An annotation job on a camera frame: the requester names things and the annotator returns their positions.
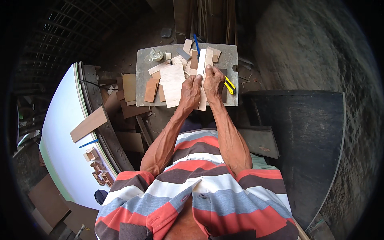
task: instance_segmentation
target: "metal grate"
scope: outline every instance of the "metal grate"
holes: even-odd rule
[[[95,56],[101,43],[147,6],[141,0],[59,0],[30,35],[14,83],[17,96],[53,93],[76,61]]]

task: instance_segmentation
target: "wooden workbench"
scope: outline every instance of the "wooden workbench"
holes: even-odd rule
[[[228,78],[232,81],[236,88],[238,88],[238,73],[233,70],[233,66],[238,64],[237,59],[237,46],[233,45],[225,45],[225,44],[208,44],[201,43],[199,44],[200,49],[206,49],[208,47],[215,48],[221,51],[221,55],[217,63],[214,63],[214,66],[218,68],[224,68],[228,70]],[[183,44],[174,44],[174,45],[166,45],[166,46],[157,46],[156,50],[160,50],[163,53],[167,51],[167,53],[172,53],[172,57],[176,57],[179,54],[176,52],[177,48],[183,48]],[[196,50],[196,44],[192,45],[192,49]],[[137,62],[136,62],[136,106],[165,106],[165,102],[160,102],[159,94],[156,94],[155,100],[153,103],[145,102],[144,95],[146,84],[151,75],[148,73],[148,69],[163,63],[165,61],[165,57],[157,62],[145,61],[147,55],[152,50],[151,48],[140,49],[137,51]],[[227,91],[227,102],[224,104],[225,106],[238,106],[238,93],[231,95]]]

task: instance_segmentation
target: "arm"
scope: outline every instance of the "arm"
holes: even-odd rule
[[[215,118],[220,153],[232,172],[238,175],[242,170],[252,169],[251,155],[221,99],[225,76],[217,67],[210,65],[207,65],[205,73],[204,91]]]
[[[149,146],[141,160],[140,170],[148,171],[156,177],[167,166],[173,154],[181,126],[199,104],[201,81],[201,75],[191,75],[184,81],[179,106],[166,127]]]

